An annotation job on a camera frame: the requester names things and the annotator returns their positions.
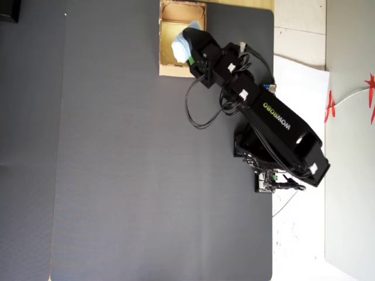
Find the cardboard box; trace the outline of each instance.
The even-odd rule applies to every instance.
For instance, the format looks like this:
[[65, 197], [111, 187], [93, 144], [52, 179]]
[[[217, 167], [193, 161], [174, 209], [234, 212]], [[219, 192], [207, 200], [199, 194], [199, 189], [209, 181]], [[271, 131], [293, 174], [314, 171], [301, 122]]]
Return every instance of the cardboard box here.
[[206, 4], [199, 2], [160, 1], [159, 16], [159, 75], [193, 77], [186, 63], [178, 63], [173, 55], [172, 42], [192, 21], [199, 21], [206, 30]]

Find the white paper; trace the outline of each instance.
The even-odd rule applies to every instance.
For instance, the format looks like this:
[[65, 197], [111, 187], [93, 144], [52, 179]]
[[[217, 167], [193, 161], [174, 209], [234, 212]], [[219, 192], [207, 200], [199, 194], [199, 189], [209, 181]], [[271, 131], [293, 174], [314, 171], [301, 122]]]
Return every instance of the white paper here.
[[329, 72], [274, 56], [276, 97], [310, 125], [324, 140]]

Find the cable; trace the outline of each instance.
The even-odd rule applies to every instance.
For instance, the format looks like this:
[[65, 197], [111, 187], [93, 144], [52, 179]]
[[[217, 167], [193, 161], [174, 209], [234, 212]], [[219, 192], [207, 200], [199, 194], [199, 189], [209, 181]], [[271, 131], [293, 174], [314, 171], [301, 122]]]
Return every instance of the cable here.
[[349, 98], [352, 98], [354, 97], [355, 95], [361, 93], [361, 92], [365, 92], [365, 91], [368, 91], [370, 88], [366, 88], [366, 89], [362, 89], [362, 90], [359, 90], [359, 91], [356, 91], [355, 93], [349, 95], [348, 97], [344, 98], [342, 101], [340, 101], [338, 104], [335, 104], [335, 107], [338, 107], [340, 104], [342, 104], [344, 101], [347, 101]]
[[272, 77], [272, 83], [275, 84], [275, 77], [272, 73], [272, 70], [270, 68], [270, 66], [268, 65], [268, 63], [265, 61], [265, 59], [263, 58], [263, 56], [261, 54], [259, 54], [257, 51], [255, 51], [252, 47], [250, 47], [249, 45], [246, 45], [246, 48], [245, 48], [245, 51], [246, 53], [250, 53], [252, 54], [254, 57], [256, 57], [257, 59], [259, 59], [267, 68], [268, 72], [270, 73], [271, 77]]
[[282, 211], [282, 209], [284, 209], [284, 208], [288, 205], [288, 203], [293, 199], [294, 195], [296, 195], [297, 192], [298, 192], [298, 190], [297, 190], [296, 192], [294, 192], [294, 194], [292, 195], [292, 197], [291, 197], [291, 198], [285, 203], [284, 206], [282, 206], [282, 208], [281, 208], [280, 210], [278, 210], [278, 211], [276, 212], [276, 214], [274, 214], [274, 215], [272, 216], [272, 218], [276, 217], [276, 215], [277, 215], [278, 213], [280, 213], [280, 212]]
[[185, 95], [185, 111], [186, 111], [186, 115], [187, 115], [187, 119], [189, 120], [189, 122], [197, 129], [206, 129], [208, 126], [210, 126], [213, 121], [215, 121], [215, 119], [217, 118], [217, 116], [219, 116], [219, 114], [224, 111], [224, 113], [228, 116], [228, 117], [232, 117], [232, 116], [235, 116], [235, 114], [238, 113], [238, 110], [236, 109], [234, 112], [228, 112], [229, 110], [232, 110], [232, 109], [235, 109], [239, 104], [240, 102], [239, 101], [234, 101], [234, 102], [231, 102], [231, 101], [227, 101], [223, 104], [223, 90], [221, 90], [220, 92], [220, 98], [219, 98], [219, 104], [220, 104], [220, 109], [218, 111], [216, 111], [216, 113], [204, 124], [199, 124], [197, 122], [195, 122], [189, 112], [189, 107], [188, 107], [188, 98], [189, 98], [189, 93], [191, 91], [191, 89], [193, 88], [193, 86], [195, 86], [198, 82], [202, 81], [204, 78], [206, 78], [206, 75], [202, 75], [200, 77], [198, 77], [197, 79], [195, 79], [193, 81], [193, 83], [191, 83], [190, 87], [187, 89], [187, 92], [186, 92], [186, 95]]

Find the dark gray surface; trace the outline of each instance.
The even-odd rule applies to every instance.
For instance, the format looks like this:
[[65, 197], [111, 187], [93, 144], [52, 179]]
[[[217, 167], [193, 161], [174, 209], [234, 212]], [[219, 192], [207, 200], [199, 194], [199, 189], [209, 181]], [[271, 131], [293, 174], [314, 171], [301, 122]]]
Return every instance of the dark gray surface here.
[[65, 0], [0, 22], [0, 280], [48, 280]]
[[[271, 196], [232, 155], [237, 120], [195, 129], [192, 80], [158, 76], [158, 9], [69, 2], [52, 280], [270, 280]], [[208, 19], [272, 62], [271, 12], [210, 5]], [[193, 116], [218, 97], [194, 88]]]

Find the robotic arm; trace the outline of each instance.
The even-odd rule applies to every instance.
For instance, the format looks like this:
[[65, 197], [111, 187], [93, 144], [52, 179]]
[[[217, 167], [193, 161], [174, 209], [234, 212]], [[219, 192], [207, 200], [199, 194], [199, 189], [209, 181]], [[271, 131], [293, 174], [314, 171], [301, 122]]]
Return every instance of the robotic arm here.
[[317, 187], [330, 166], [321, 151], [322, 141], [302, 118], [254, 82], [243, 58], [253, 54], [271, 74], [260, 54], [250, 47], [241, 54], [240, 46], [233, 43], [221, 48], [209, 33], [194, 28], [186, 28], [183, 37], [190, 47], [188, 64], [196, 81], [207, 88], [219, 85], [223, 98], [248, 121], [234, 135], [234, 155], [243, 157], [259, 176], [262, 184], [257, 191], [305, 189], [293, 179], [278, 183], [279, 170]]

